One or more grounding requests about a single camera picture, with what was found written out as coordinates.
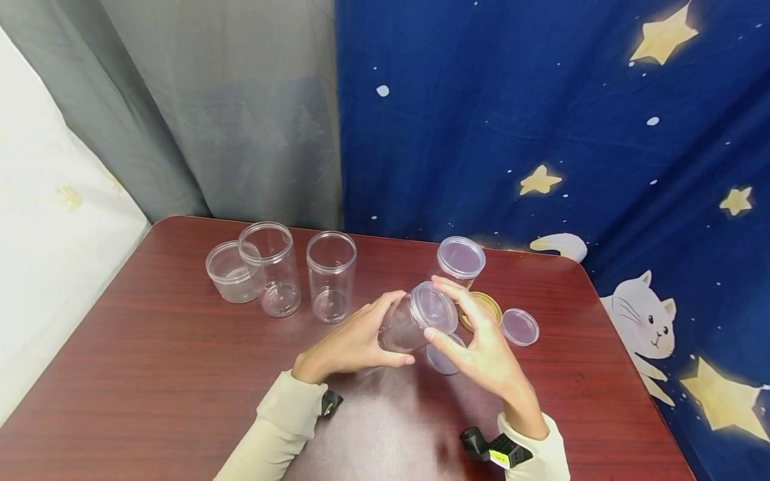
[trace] transparent cylinder jar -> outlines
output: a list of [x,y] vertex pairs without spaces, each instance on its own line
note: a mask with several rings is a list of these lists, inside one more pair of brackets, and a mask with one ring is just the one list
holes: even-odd
[[356,254],[356,243],[342,232],[320,232],[307,243],[313,314],[327,324],[337,324],[350,314]]
[[423,331],[429,327],[454,332],[457,309],[449,296],[423,282],[390,307],[377,341],[386,351],[413,352],[427,344]]
[[211,249],[206,257],[206,272],[209,273],[219,294],[227,302],[243,304],[253,301],[259,295],[257,287],[251,280],[249,268],[241,259],[238,241],[224,242]]
[[265,313],[270,317],[294,314],[302,295],[291,232],[277,222],[252,224],[241,232],[238,250],[259,289]]
[[431,274],[469,288],[486,264],[487,257],[481,246],[470,239],[454,235],[444,239],[438,246]]

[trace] plastic container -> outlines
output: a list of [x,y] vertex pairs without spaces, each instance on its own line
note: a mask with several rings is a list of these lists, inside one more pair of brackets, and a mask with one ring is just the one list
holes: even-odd
[[342,232],[321,232],[307,244],[313,314],[327,324],[337,324],[350,314],[356,253],[356,243]]
[[[247,246],[246,249],[256,252],[254,246]],[[224,242],[211,249],[206,257],[206,272],[227,302],[243,304],[253,301],[259,295],[249,269],[241,259],[238,241]]]
[[484,270],[487,257],[474,241],[455,235],[447,237],[438,246],[433,274],[470,287]]
[[241,232],[238,250],[259,290],[265,313],[270,317],[294,314],[302,295],[289,230],[277,222],[252,224]]
[[540,326],[529,312],[508,309],[503,314],[503,334],[517,346],[529,346],[540,338]]
[[380,347],[413,352],[427,344],[423,331],[434,327],[447,334],[457,329],[457,309],[449,296],[423,282],[390,308],[380,327]]
[[[457,334],[452,332],[449,334],[449,337],[457,344],[465,347],[465,342],[463,342]],[[445,376],[452,376],[460,371],[457,366],[454,365],[454,362],[451,362],[449,358],[436,349],[433,344],[428,344],[425,348],[425,358],[428,360],[430,367]]]

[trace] jar lid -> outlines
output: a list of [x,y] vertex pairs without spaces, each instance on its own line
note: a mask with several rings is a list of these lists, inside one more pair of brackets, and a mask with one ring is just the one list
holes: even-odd
[[435,327],[449,334],[457,329],[457,309],[452,299],[434,289],[430,281],[422,282],[412,289],[409,299],[412,317],[420,327]]
[[529,346],[540,337],[540,326],[529,312],[508,309],[503,314],[503,334],[517,346]]
[[441,269],[457,279],[476,279],[487,264],[481,246],[458,235],[444,239],[436,257]]
[[[494,319],[495,324],[499,326],[503,321],[503,311],[500,309],[497,301],[492,299],[492,296],[484,292],[471,292],[470,294],[474,297],[474,299],[476,299],[476,302],[479,304],[479,306],[486,309],[492,315],[492,319]],[[474,327],[470,324],[470,321],[468,321],[468,316],[465,313],[460,314],[460,322],[463,323],[463,327],[468,329],[468,331],[474,331]]]
[[[457,334],[452,332],[448,336],[460,346],[465,347],[465,342],[463,342]],[[454,365],[454,362],[450,361],[449,358],[436,349],[436,346],[433,344],[428,344],[425,348],[425,357],[428,360],[428,364],[430,364],[433,369],[445,376],[452,376],[460,371],[457,366]]]

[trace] gold lid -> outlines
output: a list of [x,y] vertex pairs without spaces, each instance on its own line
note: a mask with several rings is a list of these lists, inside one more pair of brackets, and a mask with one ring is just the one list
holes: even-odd
[[[503,322],[503,311],[500,309],[497,301],[484,292],[471,292],[470,294],[476,299],[479,306],[486,309],[492,315],[492,319],[494,319],[498,326]],[[471,332],[474,331],[474,328],[468,322],[467,316],[462,313],[462,309],[460,309],[460,322],[463,323],[465,329]]]

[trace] sleeve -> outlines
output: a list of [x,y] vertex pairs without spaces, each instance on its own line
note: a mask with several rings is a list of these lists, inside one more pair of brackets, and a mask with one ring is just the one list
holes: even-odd
[[548,436],[537,441],[514,431],[503,413],[497,415],[500,432],[532,452],[532,459],[505,472],[505,481],[569,481],[564,440],[553,419],[543,414],[543,420],[548,426]]
[[313,438],[321,398],[327,390],[278,376],[256,408],[256,421],[246,432],[214,481],[279,481],[292,459]]

